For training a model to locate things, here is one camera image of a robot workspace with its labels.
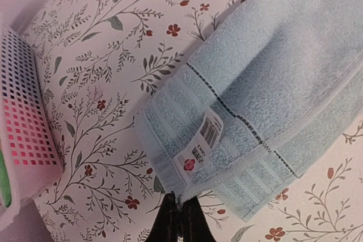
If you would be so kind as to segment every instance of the light blue towel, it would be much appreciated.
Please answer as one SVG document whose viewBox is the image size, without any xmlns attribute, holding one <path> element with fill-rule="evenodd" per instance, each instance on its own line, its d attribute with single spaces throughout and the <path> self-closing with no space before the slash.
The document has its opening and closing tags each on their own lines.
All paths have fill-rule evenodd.
<svg viewBox="0 0 363 242">
<path fill-rule="evenodd" d="M 151 99 L 137 130 L 166 190 L 213 188 L 249 220 L 362 108 L 363 0 L 247 0 Z M 224 130 L 186 182 L 173 157 L 211 107 Z"/>
</svg>

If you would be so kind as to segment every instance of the red flower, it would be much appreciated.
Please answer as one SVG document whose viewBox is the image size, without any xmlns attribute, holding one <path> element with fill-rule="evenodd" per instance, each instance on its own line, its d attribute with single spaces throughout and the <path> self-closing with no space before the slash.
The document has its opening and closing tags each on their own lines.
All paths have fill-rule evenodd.
<svg viewBox="0 0 363 242">
<path fill-rule="evenodd" d="M 98 101 L 98 105 L 97 105 L 97 109 L 102 111 L 104 108 L 106 108 L 106 101 L 105 100 L 99 100 Z"/>
<path fill-rule="evenodd" d="M 88 164 L 85 166 L 85 176 L 91 176 L 92 175 L 92 168 L 91 166 Z"/>
<path fill-rule="evenodd" d="M 171 34 L 172 37 L 178 36 L 178 32 L 180 31 L 180 28 L 178 27 L 178 24 L 169 25 L 168 30 L 166 31 L 166 34 Z"/>
<path fill-rule="evenodd" d="M 181 7 L 186 6 L 187 4 L 189 4 L 189 0 L 183 0 L 179 3 L 179 5 L 181 5 Z"/>
<path fill-rule="evenodd" d="M 191 171 L 194 169 L 195 160 L 194 159 L 187 159 L 184 162 L 184 170 Z"/>
<path fill-rule="evenodd" d="M 331 179 L 334 176 L 334 168 L 329 167 L 328 169 L 328 178 Z"/>
<path fill-rule="evenodd" d="M 289 188 L 285 188 L 280 194 L 275 196 L 275 200 L 278 201 L 280 198 L 282 198 L 283 201 L 286 201 L 289 196 L 286 195 L 286 193 L 289 191 Z"/>
<path fill-rule="evenodd" d="M 207 4 L 207 5 L 204 5 L 204 3 L 202 3 L 201 5 L 200 5 L 200 11 L 208 11 L 209 10 L 209 4 Z"/>
<path fill-rule="evenodd" d="M 279 227 L 277 229 L 271 228 L 270 229 L 270 234 L 266 235 L 265 237 L 266 237 L 267 240 L 273 239 L 273 241 L 278 242 L 278 241 L 281 240 L 280 237 L 283 237 L 285 234 L 286 234 L 286 232 L 284 232 L 282 230 L 282 227 Z"/>
<path fill-rule="evenodd" d="M 128 196 L 127 199 L 125 200 L 125 203 L 128 209 L 137 210 L 137 205 L 140 204 L 140 201 L 138 201 L 137 199 L 133 199 L 131 196 Z"/>
</svg>

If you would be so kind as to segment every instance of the barcode sticker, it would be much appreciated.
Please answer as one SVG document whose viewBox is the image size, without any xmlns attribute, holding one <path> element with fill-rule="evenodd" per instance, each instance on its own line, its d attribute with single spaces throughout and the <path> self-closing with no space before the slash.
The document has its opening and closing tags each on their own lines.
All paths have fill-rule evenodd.
<svg viewBox="0 0 363 242">
<path fill-rule="evenodd" d="M 222 132 L 223 122 L 221 118 L 208 108 L 196 135 L 187 147 L 173 158 L 186 182 L 190 182 L 195 171 L 208 160 L 212 149 L 220 141 Z"/>
</svg>

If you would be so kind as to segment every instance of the floral wallpaper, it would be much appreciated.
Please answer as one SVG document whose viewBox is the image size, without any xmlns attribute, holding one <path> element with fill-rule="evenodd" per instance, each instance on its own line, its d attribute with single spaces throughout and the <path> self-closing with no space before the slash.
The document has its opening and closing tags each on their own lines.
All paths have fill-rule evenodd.
<svg viewBox="0 0 363 242">
<path fill-rule="evenodd" d="M 34 18 L 24 38 L 64 167 L 36 199 L 55 242 L 145 241 L 165 190 L 134 118 L 244 1 L 49 0 Z M 363 242 L 362 132 L 359 117 L 248 223 L 204 192 L 216 240 Z"/>
</svg>

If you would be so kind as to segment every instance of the white plastic basket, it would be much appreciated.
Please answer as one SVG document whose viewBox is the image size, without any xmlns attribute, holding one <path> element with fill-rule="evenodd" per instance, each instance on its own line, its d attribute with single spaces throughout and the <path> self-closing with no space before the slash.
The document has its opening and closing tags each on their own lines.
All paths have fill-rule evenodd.
<svg viewBox="0 0 363 242">
<path fill-rule="evenodd" d="M 0 208 L 1 231 L 25 199 L 62 175 L 62 167 L 40 100 L 32 49 L 9 29 L 2 30 L 0 42 L 0 142 L 12 195 L 10 207 Z"/>
</svg>

